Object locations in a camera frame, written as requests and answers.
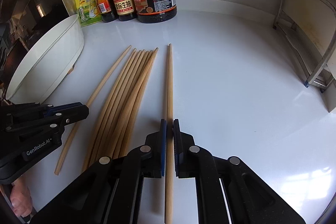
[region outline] metal frame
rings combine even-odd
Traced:
[[[335,19],[336,19],[336,8],[328,1],[328,0],[320,0],[322,1],[326,6],[328,6],[332,12],[334,13]],[[298,50],[296,50],[293,45],[291,45],[290,41],[288,40],[288,37],[285,33],[285,31],[281,28],[281,26],[278,24],[278,21],[280,19],[280,15],[281,12],[283,10],[283,6],[285,4],[285,0],[281,0],[280,3],[280,7],[279,7],[279,11],[277,16],[274,19],[274,23],[273,23],[273,27],[274,29],[279,29],[280,32],[282,33],[282,35],[286,38],[286,40],[289,42],[296,58],[298,59],[306,77],[307,80],[304,83],[304,85],[306,87],[309,87],[310,85],[314,85],[317,86],[319,88],[321,88],[322,90],[326,90],[330,84],[333,82],[334,78],[331,76],[327,81],[323,82],[319,79],[317,79],[317,77],[319,76],[319,74],[322,72],[323,68],[325,67],[325,65],[327,64],[327,62],[329,61],[331,55],[333,54],[334,50],[336,49],[336,29],[335,32],[333,34],[333,37],[330,41],[330,44],[327,48],[327,50],[325,51],[324,55],[322,56],[322,59],[319,61],[319,63],[317,64],[316,68],[314,69],[314,71],[310,74],[307,70],[307,67],[302,59],[302,57],[300,56],[300,53],[298,52]]]

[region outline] white tabletop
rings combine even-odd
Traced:
[[[173,44],[174,118],[181,131],[214,156],[241,158],[306,221],[313,224],[336,191],[336,116],[319,90],[304,87],[279,34],[232,16],[179,10],[165,23],[96,23],[74,71],[46,103],[85,103],[107,70],[132,44],[159,52],[136,120],[130,149],[158,131],[164,118],[167,45]],[[81,123],[59,176],[58,149],[27,172],[37,210],[79,174],[90,134],[126,58]],[[66,128],[65,141],[71,126]],[[175,224],[198,222],[194,179],[174,180]],[[139,222],[163,223],[164,179],[145,179]]]

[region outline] yellow seasoning pouch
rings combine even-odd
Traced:
[[[81,26],[102,21],[95,0],[75,0]]]

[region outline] screw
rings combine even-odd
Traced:
[[[200,148],[196,145],[193,145],[191,147],[189,147],[189,150],[192,152],[192,153],[198,153],[200,151]]]
[[[109,157],[101,157],[99,159],[99,163],[100,164],[108,164],[110,162],[110,158]]]
[[[240,159],[237,157],[231,157],[230,163],[232,163],[233,165],[238,165],[240,163]]]
[[[140,151],[141,152],[144,152],[144,153],[147,153],[151,150],[151,147],[148,146],[148,145],[143,145],[142,147],[140,147]]]

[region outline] human hand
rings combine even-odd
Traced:
[[[33,200],[24,177],[19,177],[12,185],[10,201],[13,205],[13,212],[17,217],[26,217],[32,212]]]

